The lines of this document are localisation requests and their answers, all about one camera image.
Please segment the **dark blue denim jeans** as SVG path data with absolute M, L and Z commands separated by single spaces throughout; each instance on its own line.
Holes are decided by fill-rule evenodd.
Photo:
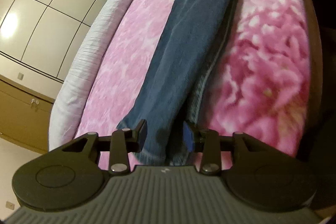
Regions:
M 144 165 L 184 165 L 183 124 L 196 124 L 210 74 L 226 47 L 238 0 L 175 0 L 141 90 L 118 124 L 147 122 L 135 158 Z

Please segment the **brown wooden cabinet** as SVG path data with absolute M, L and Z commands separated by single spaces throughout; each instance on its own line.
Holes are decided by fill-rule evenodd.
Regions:
M 31 151 L 46 153 L 52 102 L 1 76 L 1 138 Z

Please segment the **pink floral bed blanket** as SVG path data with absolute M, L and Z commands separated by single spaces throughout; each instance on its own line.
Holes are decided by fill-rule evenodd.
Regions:
M 109 135 L 129 112 L 173 2 L 133 0 L 106 50 L 77 135 Z M 226 136 L 248 133 L 293 156 L 303 134 L 309 84 L 303 1 L 239 0 L 197 123 Z

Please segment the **rolled light grey quilt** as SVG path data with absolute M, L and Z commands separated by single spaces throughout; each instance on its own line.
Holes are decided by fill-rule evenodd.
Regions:
M 92 23 L 52 108 L 49 150 L 71 141 L 86 105 L 102 58 L 133 0 L 106 0 Z

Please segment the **white wardrobe with sliding doors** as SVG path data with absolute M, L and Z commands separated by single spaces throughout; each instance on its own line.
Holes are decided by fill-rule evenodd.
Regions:
M 1 0 L 1 76 L 55 99 L 106 0 Z

